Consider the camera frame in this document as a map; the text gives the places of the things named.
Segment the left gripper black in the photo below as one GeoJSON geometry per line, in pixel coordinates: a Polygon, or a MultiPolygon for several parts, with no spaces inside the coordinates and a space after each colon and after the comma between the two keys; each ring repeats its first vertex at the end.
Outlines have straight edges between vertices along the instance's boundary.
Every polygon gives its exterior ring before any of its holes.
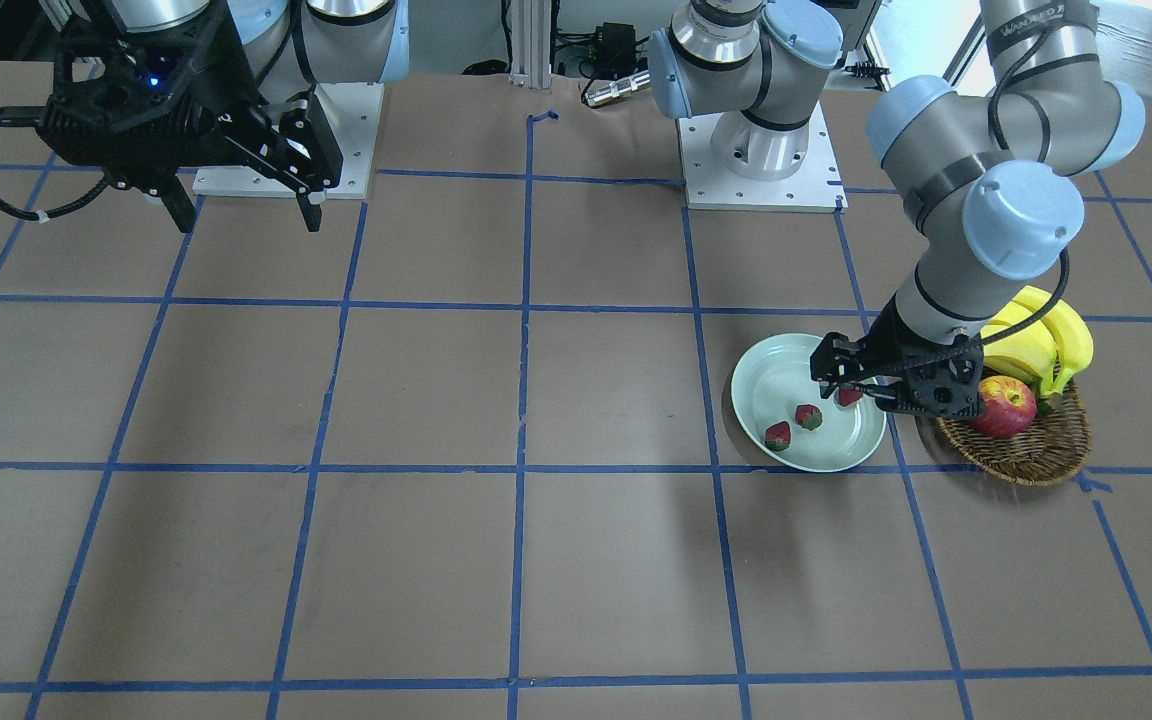
{"type": "Polygon", "coordinates": [[[983,414],[982,346],[982,338],[963,333],[952,333],[948,344],[922,338],[890,300],[867,336],[852,342],[826,334],[809,355],[809,372],[820,397],[855,389],[886,414],[973,419],[983,414]]]}

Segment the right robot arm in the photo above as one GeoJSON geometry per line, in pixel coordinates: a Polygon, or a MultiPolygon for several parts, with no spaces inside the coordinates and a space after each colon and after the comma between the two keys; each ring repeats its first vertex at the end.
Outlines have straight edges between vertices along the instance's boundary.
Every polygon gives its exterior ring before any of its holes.
{"type": "Polygon", "coordinates": [[[325,88],[408,67],[403,1],[82,1],[35,128],[65,161],[160,200],[180,232],[196,218],[185,167],[247,167],[317,232],[346,161],[325,88]]]}

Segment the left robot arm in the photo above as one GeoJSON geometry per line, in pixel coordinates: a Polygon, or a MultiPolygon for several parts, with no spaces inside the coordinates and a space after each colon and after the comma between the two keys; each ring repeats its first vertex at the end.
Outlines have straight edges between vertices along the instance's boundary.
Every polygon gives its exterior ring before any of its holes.
{"type": "MultiPolygon", "coordinates": [[[[886,414],[980,414],[980,333],[1082,229],[1073,179],[1138,145],[1146,105],[1102,77],[1091,1],[983,1],[996,85],[958,94],[916,76],[879,97],[867,142],[929,240],[861,340],[828,333],[810,356],[823,397],[855,389],[886,414]]],[[[646,41],[666,118],[717,118],[717,168],[780,187],[799,172],[810,120],[844,32],[810,1],[689,1],[646,41]]]]}

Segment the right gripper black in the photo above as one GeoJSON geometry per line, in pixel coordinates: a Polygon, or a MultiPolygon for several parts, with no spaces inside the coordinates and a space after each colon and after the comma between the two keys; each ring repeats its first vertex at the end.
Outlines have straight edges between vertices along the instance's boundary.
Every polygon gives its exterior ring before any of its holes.
{"type": "Polygon", "coordinates": [[[65,161],[141,188],[183,234],[197,209],[180,168],[242,164],[287,187],[320,232],[343,164],[314,90],[260,106],[223,1],[78,1],[36,131],[65,161]]]}

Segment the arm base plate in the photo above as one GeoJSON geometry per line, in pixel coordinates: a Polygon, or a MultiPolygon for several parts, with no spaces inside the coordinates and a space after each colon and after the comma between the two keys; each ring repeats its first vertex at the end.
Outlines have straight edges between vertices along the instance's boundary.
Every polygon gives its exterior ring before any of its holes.
{"type": "Polygon", "coordinates": [[[740,111],[676,120],[692,210],[835,213],[849,209],[823,105],[805,126],[772,131],[740,111]]]}
{"type": "MultiPolygon", "coordinates": [[[[339,182],[325,190],[325,199],[366,199],[385,94],[387,86],[381,83],[317,86],[317,97],[343,158],[339,182]]],[[[197,170],[194,191],[200,196],[234,199],[291,199],[291,191],[287,187],[273,179],[262,177],[247,167],[210,167],[197,170]]]]}

